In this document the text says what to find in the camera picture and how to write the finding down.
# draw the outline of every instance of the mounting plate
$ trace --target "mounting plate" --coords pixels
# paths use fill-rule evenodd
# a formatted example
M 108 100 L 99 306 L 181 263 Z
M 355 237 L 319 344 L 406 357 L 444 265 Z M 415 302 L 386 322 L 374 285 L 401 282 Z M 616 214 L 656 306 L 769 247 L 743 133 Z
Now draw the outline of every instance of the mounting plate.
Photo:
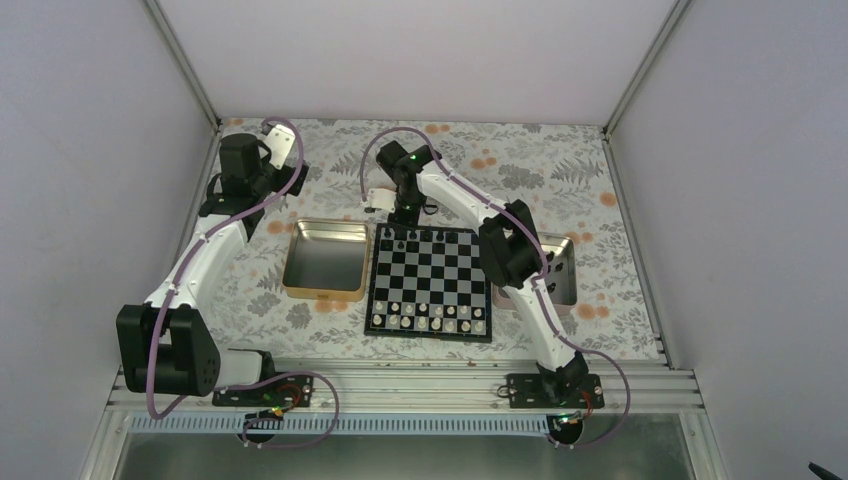
M 255 390 L 227 390 L 215 392 L 212 405 L 216 407 L 277 407 L 293 401 L 294 390 L 283 388 L 284 385 L 296 385 L 301 392 L 300 401 L 295 407 L 308 408 L 315 388 L 315 380 L 309 375 L 293 375 L 263 388 Z
M 583 408 L 587 407 L 586 399 L 581 391 L 589 394 L 592 408 L 597 410 L 604 407 L 603 389 L 600 394 L 595 393 L 596 388 L 601 388 L 601 377 L 589 374 L 580 384 L 577 391 L 562 404 L 551 401 L 542 387 L 542 376 L 538 373 L 510 373 L 506 376 L 506 387 L 510 389 L 509 408 L 540 409 L 540 408 Z

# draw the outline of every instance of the tray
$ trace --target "tray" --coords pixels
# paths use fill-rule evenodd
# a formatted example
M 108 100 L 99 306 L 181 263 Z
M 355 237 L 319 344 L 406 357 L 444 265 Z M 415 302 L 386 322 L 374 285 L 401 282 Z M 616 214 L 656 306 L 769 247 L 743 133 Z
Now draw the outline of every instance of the tray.
M 574 242 L 568 237 L 539 234 L 539 242 L 545 252 L 553 253 L 554 257 L 548 263 L 550 272 L 545 279 L 547 285 L 556 284 L 551 292 L 551 301 L 557 315 L 566 315 L 577 304 L 577 281 L 574 273 Z M 492 302 L 495 306 L 515 310 L 515 304 L 509 295 L 500 287 L 494 288 Z
M 356 302 L 365 296 L 371 239 L 363 222 L 295 223 L 283 271 L 290 297 Z

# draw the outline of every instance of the wall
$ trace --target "wall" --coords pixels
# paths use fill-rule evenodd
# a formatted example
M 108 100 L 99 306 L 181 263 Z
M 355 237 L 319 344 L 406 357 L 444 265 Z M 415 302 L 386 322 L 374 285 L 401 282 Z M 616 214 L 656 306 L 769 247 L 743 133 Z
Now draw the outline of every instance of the wall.
M 0 478 L 76 478 L 211 132 L 141 2 L 0 13 Z
M 848 478 L 848 4 L 696 1 L 613 148 L 732 478 Z
M 673 0 L 160 0 L 222 116 L 602 125 Z

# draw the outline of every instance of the floral tablecloth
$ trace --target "floral tablecloth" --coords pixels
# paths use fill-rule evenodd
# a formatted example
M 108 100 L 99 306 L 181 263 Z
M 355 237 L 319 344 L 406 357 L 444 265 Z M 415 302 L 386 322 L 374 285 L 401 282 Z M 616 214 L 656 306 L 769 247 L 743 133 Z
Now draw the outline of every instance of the floral tablecloth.
M 232 118 L 224 135 L 260 133 L 261 119 Z M 356 303 L 289 298 L 283 262 L 298 218 L 364 220 L 358 170 L 366 144 L 379 132 L 408 125 L 427 132 L 447 162 L 483 190 L 522 199 L 539 231 L 574 240 L 578 305 L 560 318 L 570 338 L 616 359 L 655 359 L 653 331 L 597 127 L 427 123 L 368 120 L 294 120 L 310 171 L 299 197 L 266 209 L 248 247 L 229 267 L 215 296 L 212 335 L 223 345 L 262 348 L 277 357 L 358 359 L 533 359 L 530 337 L 518 315 L 494 309 L 490 344 L 363 334 L 365 299 Z M 411 133 L 390 136 L 409 149 L 423 142 Z M 367 186 L 392 187 L 372 152 Z M 216 164 L 213 173 L 220 171 Z M 441 208 L 422 224 L 463 226 Z

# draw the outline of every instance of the white wall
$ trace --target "white wall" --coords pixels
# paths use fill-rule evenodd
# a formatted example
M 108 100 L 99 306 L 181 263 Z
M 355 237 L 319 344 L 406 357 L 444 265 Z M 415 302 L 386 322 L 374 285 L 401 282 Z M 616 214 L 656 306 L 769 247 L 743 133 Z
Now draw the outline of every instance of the white wall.
M 613 148 L 732 478 L 848 478 L 848 3 L 696 1 Z
M 160 0 L 222 116 L 602 125 L 673 0 Z
M 210 128 L 141 2 L 3 2 L 0 72 L 0 478 L 76 478 Z

